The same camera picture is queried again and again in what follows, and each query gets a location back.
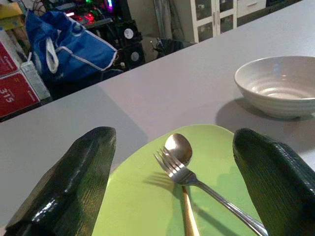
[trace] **white bowl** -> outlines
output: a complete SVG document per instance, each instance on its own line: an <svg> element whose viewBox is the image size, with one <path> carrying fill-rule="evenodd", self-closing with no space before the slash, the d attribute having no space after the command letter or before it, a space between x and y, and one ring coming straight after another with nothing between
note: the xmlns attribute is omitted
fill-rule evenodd
<svg viewBox="0 0 315 236"><path fill-rule="evenodd" d="M234 75L243 96L271 117L315 112L315 58L274 57L249 62Z"/></svg>

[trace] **bag handle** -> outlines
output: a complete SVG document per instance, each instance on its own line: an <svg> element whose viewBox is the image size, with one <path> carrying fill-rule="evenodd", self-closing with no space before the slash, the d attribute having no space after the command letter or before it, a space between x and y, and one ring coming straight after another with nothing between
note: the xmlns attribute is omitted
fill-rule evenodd
<svg viewBox="0 0 315 236"><path fill-rule="evenodd" d="M46 62L51 73L55 74L59 66L59 60L50 37L46 38Z"/></svg>

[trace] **table surface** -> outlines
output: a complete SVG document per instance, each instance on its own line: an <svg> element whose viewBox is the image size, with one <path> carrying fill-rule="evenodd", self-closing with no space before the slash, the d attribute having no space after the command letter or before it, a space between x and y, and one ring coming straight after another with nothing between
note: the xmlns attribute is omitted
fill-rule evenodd
<svg viewBox="0 0 315 236"><path fill-rule="evenodd" d="M269 118L233 81L251 60L315 56L314 10L315 1L301 1L0 124L0 225L71 144L98 126L117 130L113 169L147 142L198 123L267 134L315 169L315 117Z"/></svg>

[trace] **blue tote bag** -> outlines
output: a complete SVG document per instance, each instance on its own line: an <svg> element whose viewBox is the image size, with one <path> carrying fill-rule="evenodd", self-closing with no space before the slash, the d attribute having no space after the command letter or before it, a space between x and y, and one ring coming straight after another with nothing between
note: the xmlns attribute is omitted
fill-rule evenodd
<svg viewBox="0 0 315 236"><path fill-rule="evenodd" d="M42 79L72 82L109 68L117 50L63 12L38 17L29 11L26 31Z"/></svg>

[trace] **fork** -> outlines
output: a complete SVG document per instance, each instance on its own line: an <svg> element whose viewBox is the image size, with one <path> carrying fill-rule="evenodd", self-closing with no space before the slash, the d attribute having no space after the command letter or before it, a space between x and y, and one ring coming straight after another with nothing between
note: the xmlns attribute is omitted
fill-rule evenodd
<svg viewBox="0 0 315 236"><path fill-rule="evenodd" d="M160 152L157 152L157 155L154 154L159 165L166 172L166 174L177 184L180 185L194 185L205 192L210 196L216 199L221 203L225 208L231 211L236 215L241 221L243 221L251 230L253 230L259 236L268 236L266 229L263 224L255 220L248 214L241 211L234 204L229 202L227 199L222 197L219 193L214 191L212 188L204 184L203 182L197 179L197 176L194 172L189 170L183 163L181 163L174 155L172 155L168 149L165 147L160 149Z"/></svg>

